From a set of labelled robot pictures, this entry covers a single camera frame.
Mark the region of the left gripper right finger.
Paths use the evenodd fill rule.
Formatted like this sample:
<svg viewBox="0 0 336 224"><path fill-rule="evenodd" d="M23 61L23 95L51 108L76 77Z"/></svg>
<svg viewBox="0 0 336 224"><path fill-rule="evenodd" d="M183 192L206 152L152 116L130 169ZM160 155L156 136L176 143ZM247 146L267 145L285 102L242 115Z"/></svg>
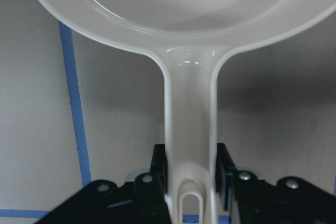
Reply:
<svg viewBox="0 0 336 224"><path fill-rule="evenodd" d="M231 223L335 223L335 196L294 176L271 185L217 144L216 191Z"/></svg>

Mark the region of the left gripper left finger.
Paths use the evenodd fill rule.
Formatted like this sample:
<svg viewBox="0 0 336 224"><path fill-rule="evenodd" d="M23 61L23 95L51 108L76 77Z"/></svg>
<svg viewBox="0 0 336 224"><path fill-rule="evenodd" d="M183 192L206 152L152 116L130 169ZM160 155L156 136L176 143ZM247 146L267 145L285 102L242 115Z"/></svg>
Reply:
<svg viewBox="0 0 336 224"><path fill-rule="evenodd" d="M156 144L149 171L121 187L95 180L65 200L38 223L171 223L165 202L165 146Z"/></svg>

